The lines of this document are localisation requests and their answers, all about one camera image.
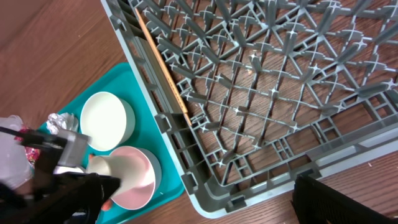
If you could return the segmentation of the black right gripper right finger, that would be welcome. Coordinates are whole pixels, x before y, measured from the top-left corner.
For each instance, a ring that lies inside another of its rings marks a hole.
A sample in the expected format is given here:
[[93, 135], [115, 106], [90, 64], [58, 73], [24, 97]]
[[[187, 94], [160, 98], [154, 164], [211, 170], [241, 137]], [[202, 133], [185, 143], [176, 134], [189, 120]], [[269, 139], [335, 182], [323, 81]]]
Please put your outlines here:
[[397, 224], [309, 176], [296, 178], [291, 203], [300, 224]]

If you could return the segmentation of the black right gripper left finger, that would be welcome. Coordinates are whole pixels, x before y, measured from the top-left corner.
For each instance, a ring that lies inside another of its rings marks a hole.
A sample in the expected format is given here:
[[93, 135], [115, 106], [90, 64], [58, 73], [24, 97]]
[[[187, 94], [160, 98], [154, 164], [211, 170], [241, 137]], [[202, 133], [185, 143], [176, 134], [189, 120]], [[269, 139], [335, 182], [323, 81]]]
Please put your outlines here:
[[1, 184], [1, 223], [96, 223], [120, 185], [117, 177], [76, 172], [54, 175], [49, 188], [32, 195]]

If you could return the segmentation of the red snack wrapper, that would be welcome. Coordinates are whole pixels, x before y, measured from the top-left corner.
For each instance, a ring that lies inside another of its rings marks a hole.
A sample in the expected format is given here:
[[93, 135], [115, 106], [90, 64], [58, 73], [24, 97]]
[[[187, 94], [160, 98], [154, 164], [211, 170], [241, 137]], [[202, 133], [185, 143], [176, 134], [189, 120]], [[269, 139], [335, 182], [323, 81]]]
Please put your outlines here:
[[24, 148], [25, 148], [26, 158], [27, 158], [30, 166], [32, 168], [34, 168], [35, 163], [40, 156], [40, 150], [33, 148], [33, 147], [28, 147], [28, 146], [25, 146]]

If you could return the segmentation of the white tissue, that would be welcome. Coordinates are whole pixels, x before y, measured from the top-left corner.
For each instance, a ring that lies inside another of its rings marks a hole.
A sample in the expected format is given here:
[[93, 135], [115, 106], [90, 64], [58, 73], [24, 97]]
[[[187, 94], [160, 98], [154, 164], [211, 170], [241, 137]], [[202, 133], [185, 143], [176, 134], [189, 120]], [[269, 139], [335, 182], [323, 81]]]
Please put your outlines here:
[[58, 134], [61, 129], [78, 131], [78, 119], [70, 113], [52, 113], [48, 115], [46, 128], [51, 134]]

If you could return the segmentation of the pink bowl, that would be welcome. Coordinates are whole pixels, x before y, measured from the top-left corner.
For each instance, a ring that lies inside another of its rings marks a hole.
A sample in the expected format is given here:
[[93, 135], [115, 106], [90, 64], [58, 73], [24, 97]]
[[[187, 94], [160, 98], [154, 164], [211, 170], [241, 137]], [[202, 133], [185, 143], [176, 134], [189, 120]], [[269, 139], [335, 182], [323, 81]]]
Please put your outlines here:
[[111, 197], [112, 201], [122, 208], [138, 210], [146, 206], [159, 188], [162, 180], [162, 169], [158, 158], [147, 149], [132, 146], [121, 146], [115, 149], [113, 156], [123, 156], [131, 163], [126, 169], [126, 179]]

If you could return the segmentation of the cream plastic cup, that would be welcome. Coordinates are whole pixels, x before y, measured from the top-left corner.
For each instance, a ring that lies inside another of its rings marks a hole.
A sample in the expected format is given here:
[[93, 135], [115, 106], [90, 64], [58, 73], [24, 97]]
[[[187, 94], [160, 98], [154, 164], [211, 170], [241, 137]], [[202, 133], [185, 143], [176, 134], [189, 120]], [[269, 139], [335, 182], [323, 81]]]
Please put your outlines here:
[[87, 173], [97, 173], [120, 179], [119, 188], [113, 196], [137, 187], [144, 180], [146, 163], [133, 156], [95, 156], [90, 159]]

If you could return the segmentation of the white bowl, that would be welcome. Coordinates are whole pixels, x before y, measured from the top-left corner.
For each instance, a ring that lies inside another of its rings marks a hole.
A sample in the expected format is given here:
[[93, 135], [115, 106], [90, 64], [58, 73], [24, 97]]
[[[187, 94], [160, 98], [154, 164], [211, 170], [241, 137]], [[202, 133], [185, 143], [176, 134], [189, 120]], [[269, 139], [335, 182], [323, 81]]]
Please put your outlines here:
[[109, 151], [124, 143], [135, 127], [132, 106], [107, 91], [90, 96], [80, 114], [81, 132], [91, 138], [89, 145], [97, 151]]

